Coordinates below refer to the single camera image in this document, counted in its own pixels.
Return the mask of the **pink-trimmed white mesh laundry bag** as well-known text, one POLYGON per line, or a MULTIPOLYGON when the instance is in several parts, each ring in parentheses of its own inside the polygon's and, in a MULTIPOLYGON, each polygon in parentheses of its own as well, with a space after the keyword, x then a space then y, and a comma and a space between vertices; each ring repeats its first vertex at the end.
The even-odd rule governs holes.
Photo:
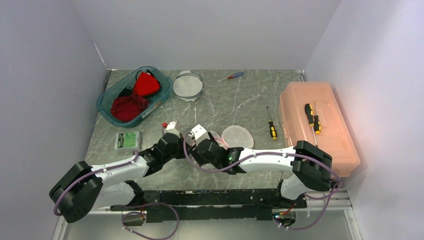
POLYGON ((210 140, 215 140, 220 147, 225 149, 237 147, 252 149, 254 146, 254 139, 251 133, 238 125, 227 127, 222 134, 212 130, 208 131, 208 134, 210 140))

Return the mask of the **dark red bra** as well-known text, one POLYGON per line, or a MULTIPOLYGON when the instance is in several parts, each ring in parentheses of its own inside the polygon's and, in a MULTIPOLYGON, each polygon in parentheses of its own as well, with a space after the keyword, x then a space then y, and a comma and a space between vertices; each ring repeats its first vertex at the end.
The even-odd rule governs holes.
POLYGON ((149 106, 149 100, 136 94, 114 99, 110 113, 121 122, 129 122, 140 115, 149 106))

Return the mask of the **blue-trimmed white mesh laundry bag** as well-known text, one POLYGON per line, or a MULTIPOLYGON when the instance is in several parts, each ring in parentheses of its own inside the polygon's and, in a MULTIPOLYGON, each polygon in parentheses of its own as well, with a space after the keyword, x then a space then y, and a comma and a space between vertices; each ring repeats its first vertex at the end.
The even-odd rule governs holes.
POLYGON ((173 81, 173 92, 181 100, 186 102, 195 102, 203 92, 203 78, 191 72, 184 70, 173 81))

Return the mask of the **black bra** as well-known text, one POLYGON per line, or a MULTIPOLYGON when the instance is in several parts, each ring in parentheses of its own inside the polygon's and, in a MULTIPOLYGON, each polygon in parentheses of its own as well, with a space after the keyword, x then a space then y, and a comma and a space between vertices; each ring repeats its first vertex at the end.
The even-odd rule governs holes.
POLYGON ((120 93, 119 93, 119 95, 117 96, 118 98, 121 98, 121 97, 127 97, 127 96, 132 96, 132 95, 134 95, 135 93, 134 93, 134 90, 133 90, 133 88, 132 87, 129 87, 129 86, 126 86, 120 93))

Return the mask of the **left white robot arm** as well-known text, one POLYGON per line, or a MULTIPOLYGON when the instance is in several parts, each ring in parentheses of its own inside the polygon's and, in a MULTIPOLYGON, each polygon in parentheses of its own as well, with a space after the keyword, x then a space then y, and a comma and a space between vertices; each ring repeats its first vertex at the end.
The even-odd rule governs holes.
POLYGON ((166 133, 152 147, 134 150, 124 160, 101 165, 79 161, 50 190, 53 213, 74 223, 102 207, 124 205, 137 210, 144 196, 135 181, 159 172, 173 159, 185 158, 189 148, 181 135, 166 133))

